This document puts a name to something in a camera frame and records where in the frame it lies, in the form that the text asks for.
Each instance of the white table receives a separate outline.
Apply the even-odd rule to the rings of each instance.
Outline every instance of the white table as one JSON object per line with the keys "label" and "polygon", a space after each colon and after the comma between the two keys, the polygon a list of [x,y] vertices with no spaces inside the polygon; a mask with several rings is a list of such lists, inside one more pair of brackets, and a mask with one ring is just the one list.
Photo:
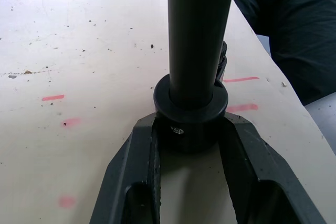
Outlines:
{"label": "white table", "polygon": [[[1,223],[88,223],[107,164],[168,73],[167,0],[1,0],[0,18]],[[258,78],[225,83],[228,110],[336,223],[336,157],[234,3],[225,40],[224,79]],[[236,222],[217,148],[164,154],[163,224]]]}

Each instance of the black pipe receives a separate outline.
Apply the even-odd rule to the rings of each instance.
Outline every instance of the black pipe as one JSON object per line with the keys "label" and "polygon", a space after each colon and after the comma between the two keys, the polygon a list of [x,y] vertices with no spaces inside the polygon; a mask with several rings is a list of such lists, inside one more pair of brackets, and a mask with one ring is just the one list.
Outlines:
{"label": "black pipe", "polygon": [[231,0],[168,0],[170,98],[181,109],[213,95]]}

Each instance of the pink mark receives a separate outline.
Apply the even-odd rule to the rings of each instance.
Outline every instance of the pink mark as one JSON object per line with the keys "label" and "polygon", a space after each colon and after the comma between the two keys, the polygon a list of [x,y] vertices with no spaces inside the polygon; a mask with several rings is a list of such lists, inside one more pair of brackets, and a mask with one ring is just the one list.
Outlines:
{"label": "pink mark", "polygon": [[226,108],[226,112],[238,112],[238,111],[245,111],[245,110],[258,110],[258,105],[254,103],[250,104],[242,104],[238,106],[229,106]]}
{"label": "pink mark", "polygon": [[64,95],[60,94],[60,95],[54,95],[52,97],[43,97],[42,101],[53,101],[53,100],[58,100],[58,99],[63,99]]}
{"label": "pink mark", "polygon": [[238,82],[238,81],[249,81],[249,80],[258,80],[260,79],[259,77],[246,77],[246,78],[240,78],[240,79],[226,79],[223,80],[224,82]]}
{"label": "pink mark", "polygon": [[58,206],[61,208],[72,208],[76,203],[76,200],[73,196],[64,195],[59,197]]}
{"label": "pink mark", "polygon": [[69,118],[61,122],[62,127],[73,127],[81,122],[80,118]]}

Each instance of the dark pants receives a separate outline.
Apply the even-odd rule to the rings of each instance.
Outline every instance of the dark pants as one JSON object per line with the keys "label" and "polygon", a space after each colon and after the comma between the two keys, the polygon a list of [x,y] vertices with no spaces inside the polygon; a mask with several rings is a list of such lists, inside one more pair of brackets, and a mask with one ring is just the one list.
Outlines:
{"label": "dark pants", "polygon": [[235,0],[303,105],[336,92],[336,0]]}

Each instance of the table surface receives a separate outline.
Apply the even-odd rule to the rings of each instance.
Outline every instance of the table surface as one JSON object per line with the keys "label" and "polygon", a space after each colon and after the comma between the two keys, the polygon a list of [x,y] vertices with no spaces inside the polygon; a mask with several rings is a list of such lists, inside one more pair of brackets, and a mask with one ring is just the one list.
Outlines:
{"label": "table surface", "polygon": [[[1,0],[0,18],[2,223],[88,223],[107,164],[169,71],[167,0]],[[225,41],[227,110],[335,223],[336,157],[234,2]],[[163,153],[161,180],[162,223],[236,222],[217,147]]]}

